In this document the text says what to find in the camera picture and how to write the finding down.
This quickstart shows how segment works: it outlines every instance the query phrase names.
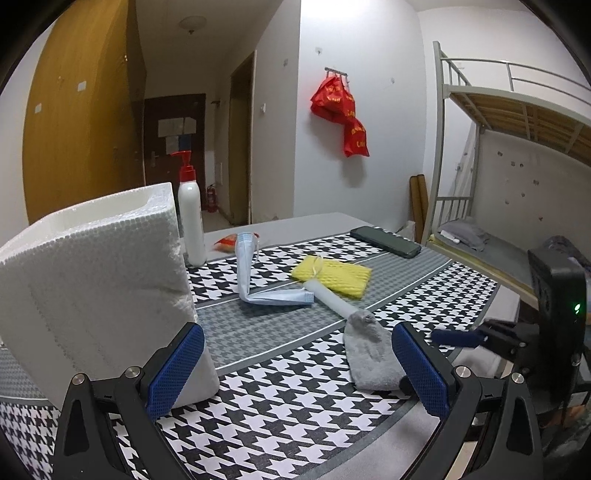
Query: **red pump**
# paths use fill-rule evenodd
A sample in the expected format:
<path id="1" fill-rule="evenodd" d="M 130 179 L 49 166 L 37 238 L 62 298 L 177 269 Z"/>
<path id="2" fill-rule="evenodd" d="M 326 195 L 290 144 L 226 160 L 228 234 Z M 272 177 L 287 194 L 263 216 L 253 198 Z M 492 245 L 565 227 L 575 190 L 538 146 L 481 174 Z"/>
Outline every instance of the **red pump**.
<path id="1" fill-rule="evenodd" d="M 193 168 L 193 166 L 191 165 L 191 151 L 181 150 L 180 152 L 175 152 L 171 155 L 173 157 L 181 157 L 181 159 L 183 160 L 183 165 L 181 166 L 181 169 L 178 172 L 178 177 L 181 183 L 184 183 L 186 181 L 197 181 L 195 168 Z"/>

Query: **white bottle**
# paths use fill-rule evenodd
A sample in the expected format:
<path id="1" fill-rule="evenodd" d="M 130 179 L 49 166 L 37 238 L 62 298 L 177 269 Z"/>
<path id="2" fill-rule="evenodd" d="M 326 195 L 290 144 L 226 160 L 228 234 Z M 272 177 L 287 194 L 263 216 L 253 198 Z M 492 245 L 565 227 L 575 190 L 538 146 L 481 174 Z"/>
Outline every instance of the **white bottle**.
<path id="1" fill-rule="evenodd" d="M 178 208 L 183 225 L 185 250 L 189 263 L 194 267 L 200 267 L 207 260 L 201 215 L 201 192 L 197 185 L 195 169 L 189 163 L 191 152 L 178 153 L 183 158 L 183 166 L 180 170 L 181 185 L 178 188 Z"/>

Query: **black phone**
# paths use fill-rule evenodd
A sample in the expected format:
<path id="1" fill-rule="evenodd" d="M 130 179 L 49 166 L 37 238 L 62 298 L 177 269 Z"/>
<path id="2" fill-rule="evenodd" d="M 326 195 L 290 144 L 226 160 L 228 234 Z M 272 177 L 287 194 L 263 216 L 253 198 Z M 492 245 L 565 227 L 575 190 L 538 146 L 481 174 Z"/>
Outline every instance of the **black phone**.
<path id="1" fill-rule="evenodd" d="M 410 240 L 406 240 L 401 236 L 394 235 L 393 233 L 385 232 L 370 226 L 360 226 L 359 228 L 354 228 L 349 232 L 349 234 L 357 240 L 361 240 L 362 242 L 369 243 L 374 247 L 386 250 L 386 252 L 392 252 L 399 257 L 416 257 L 421 251 L 421 245 L 415 242 L 411 242 Z"/>

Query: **blue gripper pad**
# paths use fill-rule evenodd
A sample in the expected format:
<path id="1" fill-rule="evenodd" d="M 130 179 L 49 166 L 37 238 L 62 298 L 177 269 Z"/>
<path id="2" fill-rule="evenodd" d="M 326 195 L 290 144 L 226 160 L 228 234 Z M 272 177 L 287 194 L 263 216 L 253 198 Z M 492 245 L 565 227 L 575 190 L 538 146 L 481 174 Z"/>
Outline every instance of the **blue gripper pad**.
<path id="1" fill-rule="evenodd" d="M 431 332 L 431 340 L 438 345 L 450 345 L 476 348 L 484 343 L 485 336 L 477 330 L 464 332 L 462 330 L 440 330 Z"/>
<path id="2" fill-rule="evenodd" d="M 150 384 L 146 411 L 152 421 L 173 408 L 204 348 L 203 329 L 195 324 Z"/>
<path id="3" fill-rule="evenodd" d="M 440 419 L 447 418 L 447 387 L 402 323 L 392 331 L 392 349 L 427 413 Z"/>

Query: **brown door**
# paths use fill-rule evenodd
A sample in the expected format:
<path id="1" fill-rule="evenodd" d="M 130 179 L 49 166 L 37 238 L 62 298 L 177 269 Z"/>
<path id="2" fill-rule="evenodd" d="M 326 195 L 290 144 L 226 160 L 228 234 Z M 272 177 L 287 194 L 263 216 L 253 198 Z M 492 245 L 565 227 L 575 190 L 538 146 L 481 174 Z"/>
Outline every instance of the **brown door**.
<path id="1" fill-rule="evenodd" d="M 22 173 L 31 223 L 144 184 L 132 106 L 132 97 L 143 98 L 144 82 L 135 0 L 77 0 L 57 20 L 25 116 Z"/>
<path id="2" fill-rule="evenodd" d="M 251 55 L 232 75 L 230 87 L 228 190 L 234 225 L 249 222 L 253 66 Z"/>
<path id="3" fill-rule="evenodd" d="M 170 182 L 178 211 L 178 171 L 181 159 L 166 154 L 166 138 L 158 136 L 158 121 L 167 118 L 191 117 L 197 121 L 196 133 L 191 135 L 191 165 L 197 174 L 201 190 L 201 208 L 205 195 L 205 94 L 174 95 L 148 98 L 144 104 L 144 165 L 146 184 Z"/>

